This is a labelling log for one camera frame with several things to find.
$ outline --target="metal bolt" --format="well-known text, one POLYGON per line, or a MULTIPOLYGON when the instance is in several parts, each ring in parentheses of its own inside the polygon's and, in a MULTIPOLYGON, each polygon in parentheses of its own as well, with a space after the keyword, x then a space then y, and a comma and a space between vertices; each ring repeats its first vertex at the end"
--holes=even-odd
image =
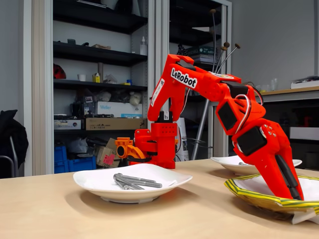
POLYGON ((115 176, 115 179, 116 179, 117 181, 120 181, 120 182, 123 182, 123 183, 129 185, 129 186, 130 186, 131 188, 133 188, 133 189, 136 189, 136 190, 144 190, 144 188, 142 188, 142 187, 136 185, 136 183, 132 183, 131 181, 129 181, 129 180, 123 178, 121 175, 116 175, 116 176, 115 176))
POLYGON ((120 186, 120 188, 122 188, 123 190, 129 190, 130 187, 128 185, 126 185, 125 183, 122 183, 120 181, 115 180, 115 182, 117 183, 117 185, 120 186))
POLYGON ((145 178, 137 178, 137 177, 131 177, 131 176, 126 176, 123 175, 122 173, 116 173, 114 174, 113 178, 115 179, 116 175, 120 175, 121 177, 130 180, 130 181, 143 181, 143 182, 149 182, 149 183, 156 183, 156 181, 154 180, 150 180, 150 179, 145 179, 145 178))
POLYGON ((148 186, 148 187, 152 187, 152 188, 161 188, 162 187, 161 183, 150 183, 150 182, 135 181, 135 180, 130 180, 130 182, 132 182, 136 185, 148 186))

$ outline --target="blue bin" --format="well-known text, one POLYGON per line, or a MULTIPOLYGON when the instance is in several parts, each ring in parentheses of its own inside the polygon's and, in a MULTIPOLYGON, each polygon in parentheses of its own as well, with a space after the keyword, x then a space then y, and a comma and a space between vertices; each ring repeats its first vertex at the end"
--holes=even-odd
POLYGON ((54 163, 54 173, 68 173, 68 172, 69 172, 68 161, 54 163))
POLYGON ((68 162, 70 172, 96 169, 95 156, 89 158, 68 160, 68 162))
POLYGON ((66 147, 58 146, 54 148, 54 162, 66 161, 66 147))

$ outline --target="red object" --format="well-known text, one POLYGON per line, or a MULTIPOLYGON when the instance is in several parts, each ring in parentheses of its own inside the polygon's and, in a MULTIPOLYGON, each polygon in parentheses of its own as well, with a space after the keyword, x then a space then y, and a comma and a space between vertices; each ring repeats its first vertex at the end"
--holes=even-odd
POLYGON ((62 67, 59 65, 53 64, 53 78, 54 79, 66 79, 66 74, 62 67))
MULTIPOLYGON (((170 98, 172 120, 178 120, 184 106, 186 87, 199 92, 210 101, 219 102, 217 117, 226 134, 233 135, 237 155, 245 163, 257 167, 276 196, 292 199, 292 194, 295 195, 297 191, 303 200, 289 140, 279 124, 262 118, 266 110, 256 102, 254 89, 241 85, 240 78, 207 72, 193 67, 193 63, 194 60, 187 56, 168 55, 161 79, 153 92, 148 119, 157 121, 163 104, 170 98), (277 163, 278 155, 283 160, 277 163), (279 164, 282 162, 293 189, 296 189, 294 192, 290 191, 281 173, 279 164)), ((136 130, 135 150, 139 149, 143 156, 136 158, 150 158, 147 163, 175 168, 177 130, 176 123, 162 121, 152 123, 151 131, 136 130)))

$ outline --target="white ceramic plate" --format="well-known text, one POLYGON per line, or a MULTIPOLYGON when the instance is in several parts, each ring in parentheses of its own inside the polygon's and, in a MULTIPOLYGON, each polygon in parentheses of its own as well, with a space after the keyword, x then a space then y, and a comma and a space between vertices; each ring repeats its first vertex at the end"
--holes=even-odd
POLYGON ((74 181, 83 189, 101 196, 103 200, 118 203, 151 202, 158 196, 187 183, 193 176, 176 173, 153 164, 135 164, 132 166, 102 170, 80 171, 73 175, 74 181), (114 181, 113 175, 146 178, 162 183, 161 188, 141 186, 144 190, 122 190, 114 181))
MULTIPOLYGON (((244 163, 238 155, 231 157, 211 157, 211 160, 221 164, 224 168, 227 168, 235 173, 235 175, 252 175, 258 174, 258 170, 254 165, 239 165, 240 162, 244 163)), ((302 163, 299 159, 293 159, 294 166, 298 166, 302 163)))

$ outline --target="countertop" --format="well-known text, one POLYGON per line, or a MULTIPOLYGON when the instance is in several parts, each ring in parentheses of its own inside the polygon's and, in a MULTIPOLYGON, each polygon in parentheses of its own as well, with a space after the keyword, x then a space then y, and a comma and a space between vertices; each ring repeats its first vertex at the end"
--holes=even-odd
POLYGON ((224 186, 235 176, 212 160, 178 162, 175 171, 193 179, 140 205, 105 202, 77 186, 73 173, 1 179, 0 238, 318 238, 315 223, 292 225, 237 198, 224 186))

